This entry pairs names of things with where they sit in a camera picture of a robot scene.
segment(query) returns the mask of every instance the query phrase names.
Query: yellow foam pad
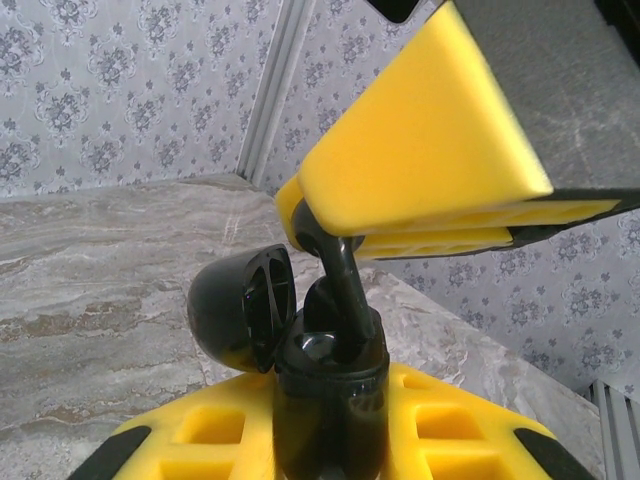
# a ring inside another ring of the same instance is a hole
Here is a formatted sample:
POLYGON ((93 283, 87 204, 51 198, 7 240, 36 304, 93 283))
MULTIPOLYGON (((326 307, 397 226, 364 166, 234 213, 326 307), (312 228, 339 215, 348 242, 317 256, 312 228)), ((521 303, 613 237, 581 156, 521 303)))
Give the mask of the yellow foam pad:
POLYGON ((303 199, 360 258, 512 245, 509 227, 566 225, 610 200, 541 200, 552 186, 454 4, 446 2, 277 193, 290 242, 303 199))
MULTIPOLYGON (((294 176, 278 192, 276 205, 289 241, 300 249, 291 224, 293 212, 303 199, 297 180, 294 176)), ((356 257, 432 257, 508 247, 513 240, 509 227, 585 221, 612 210, 618 203, 619 200, 537 200, 415 218, 367 234, 356 257)))
MULTIPOLYGON (((115 480, 276 480, 273 375, 244 374, 135 417, 151 433, 115 480)), ((513 431, 539 423, 412 368, 389 373, 389 444, 382 479, 542 480, 513 431)))
POLYGON ((450 1, 309 152, 298 184, 344 236, 553 190, 450 1))

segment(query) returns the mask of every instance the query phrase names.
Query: patterned wallpaper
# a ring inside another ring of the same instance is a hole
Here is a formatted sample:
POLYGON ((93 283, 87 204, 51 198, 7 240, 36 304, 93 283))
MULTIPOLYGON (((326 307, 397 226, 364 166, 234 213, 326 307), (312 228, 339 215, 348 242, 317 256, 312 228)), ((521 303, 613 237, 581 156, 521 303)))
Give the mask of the patterned wallpaper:
POLYGON ((233 171, 278 0, 0 0, 0 196, 233 171))
MULTIPOLYGON (((401 27, 362 0, 317 0, 259 185, 275 191, 432 11, 401 27)), ((603 378, 640 400, 640 215, 528 248, 384 262, 564 384, 603 378)))
POLYGON ((507 252, 384 262, 565 385, 640 399, 640 214, 507 252))

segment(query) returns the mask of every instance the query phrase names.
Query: black rubber edge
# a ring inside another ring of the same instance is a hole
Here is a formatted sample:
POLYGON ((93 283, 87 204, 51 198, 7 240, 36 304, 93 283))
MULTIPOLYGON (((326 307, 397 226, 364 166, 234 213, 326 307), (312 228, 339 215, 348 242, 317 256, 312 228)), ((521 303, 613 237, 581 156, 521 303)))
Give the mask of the black rubber edge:
POLYGON ((67 480, 112 480, 150 433, 141 426, 109 437, 67 480))
POLYGON ((595 480, 556 439, 528 428, 513 433, 551 480, 595 480))

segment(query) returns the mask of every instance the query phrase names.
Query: black cap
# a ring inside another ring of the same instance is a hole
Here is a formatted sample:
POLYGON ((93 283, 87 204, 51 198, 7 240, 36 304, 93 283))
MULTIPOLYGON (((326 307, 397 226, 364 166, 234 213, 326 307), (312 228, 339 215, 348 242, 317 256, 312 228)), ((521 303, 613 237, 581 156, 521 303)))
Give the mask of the black cap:
POLYGON ((296 308, 284 245, 220 259, 193 280, 189 326, 204 352, 245 372, 266 373, 296 308))

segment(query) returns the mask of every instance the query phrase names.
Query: gray marble countertop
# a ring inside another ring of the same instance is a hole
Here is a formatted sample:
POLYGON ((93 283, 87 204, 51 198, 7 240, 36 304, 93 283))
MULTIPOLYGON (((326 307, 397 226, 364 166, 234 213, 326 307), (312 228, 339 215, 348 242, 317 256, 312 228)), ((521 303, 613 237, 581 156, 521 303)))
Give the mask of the gray marble countertop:
MULTIPOLYGON (((0 202, 0 477, 65 478, 120 423, 233 372, 195 346, 205 264, 284 240, 238 177, 0 202)), ((320 275, 292 253, 299 300, 320 275)), ((362 270, 392 359, 535 418, 604 478, 596 408, 392 275, 362 270)))

